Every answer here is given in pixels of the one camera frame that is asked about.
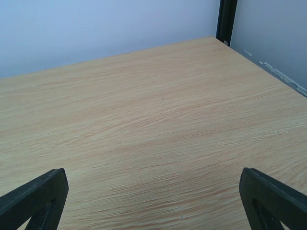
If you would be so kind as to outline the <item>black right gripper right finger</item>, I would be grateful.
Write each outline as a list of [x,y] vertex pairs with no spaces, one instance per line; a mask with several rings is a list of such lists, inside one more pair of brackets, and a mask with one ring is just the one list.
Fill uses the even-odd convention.
[[307,196],[257,169],[243,169],[240,197],[253,230],[307,228]]

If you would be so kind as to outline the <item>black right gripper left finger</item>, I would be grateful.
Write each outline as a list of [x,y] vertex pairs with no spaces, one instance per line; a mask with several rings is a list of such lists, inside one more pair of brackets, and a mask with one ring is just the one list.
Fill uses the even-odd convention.
[[63,168],[52,169],[0,197],[0,228],[56,230],[69,191]]

